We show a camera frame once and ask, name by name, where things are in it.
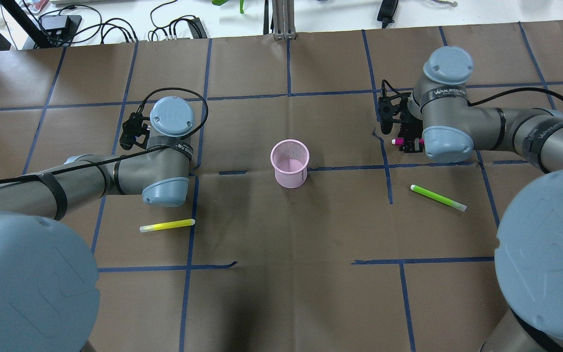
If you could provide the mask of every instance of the black metal bar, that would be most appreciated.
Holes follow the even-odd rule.
[[[49,38],[28,17],[15,0],[0,0],[0,4],[23,28],[38,47],[54,47]]]

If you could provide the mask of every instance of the yellow marker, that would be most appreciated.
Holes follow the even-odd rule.
[[[466,205],[463,205],[462,203],[458,203],[455,200],[446,198],[445,196],[441,196],[440,194],[434,193],[428,189],[424,189],[423,187],[417,186],[417,185],[411,185],[410,189],[413,190],[414,192],[418,193],[418,194],[422,194],[423,196],[427,197],[427,198],[431,198],[433,200],[436,200],[440,203],[446,204],[449,207],[453,207],[456,208],[457,210],[461,210],[462,212],[466,211]]]
[[[194,219],[177,220],[171,222],[156,223],[155,225],[141,226],[140,232],[151,232],[166,229],[176,229],[177,227],[192,226],[195,224]]]

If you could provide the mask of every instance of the white floor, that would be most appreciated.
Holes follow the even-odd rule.
[[[152,29],[149,12],[166,0],[105,0],[85,2],[96,7],[103,19],[121,17],[131,22],[138,38],[145,40]],[[382,0],[295,0],[297,32],[348,31],[353,29],[380,28],[375,19]],[[157,24],[185,14],[200,17],[208,36],[253,36],[262,34],[264,0],[244,0],[245,13],[239,13],[239,0],[230,0],[223,6],[213,6],[211,0],[178,0],[163,6],[154,13]],[[44,11],[65,5],[47,5]],[[83,16],[81,27],[99,22],[98,16],[87,9],[67,11]],[[6,13],[14,40],[22,46],[27,35]],[[432,0],[400,0],[395,22],[389,27],[449,26],[458,24],[485,24],[502,22],[538,22],[563,20],[563,0],[458,0],[457,7],[438,4]],[[185,23],[179,35],[190,36]],[[4,27],[2,33],[8,36]],[[80,34],[77,40],[86,38]],[[99,44],[100,38],[92,38],[88,44]],[[112,31],[107,43],[123,42],[123,36]]]

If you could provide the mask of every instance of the plastic cup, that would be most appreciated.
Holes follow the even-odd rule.
[[[294,189],[308,178],[310,152],[298,140],[286,139],[277,143],[271,151],[271,163],[279,185]]]

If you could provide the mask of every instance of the marker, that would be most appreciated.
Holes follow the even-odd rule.
[[[446,204],[449,207],[453,207],[456,208],[457,210],[461,210],[463,212],[466,211],[466,205],[463,205],[462,203],[458,203],[455,200],[451,200],[449,198],[446,198],[444,196],[441,196],[440,194],[434,193],[428,189],[424,189],[423,187],[417,186],[417,185],[411,185],[410,189],[418,194],[421,194],[427,198],[431,198],[433,200],[436,200],[440,203]]]
[[[404,142],[404,139],[402,138],[395,138],[392,140],[392,145],[402,145]],[[425,144],[425,140],[423,140],[422,138],[420,138],[420,140],[418,140],[418,142],[420,144]]]
[[[156,223],[155,225],[146,225],[140,227],[140,232],[151,232],[166,229],[176,229],[177,227],[192,226],[195,224],[194,219],[177,220],[172,222]]]

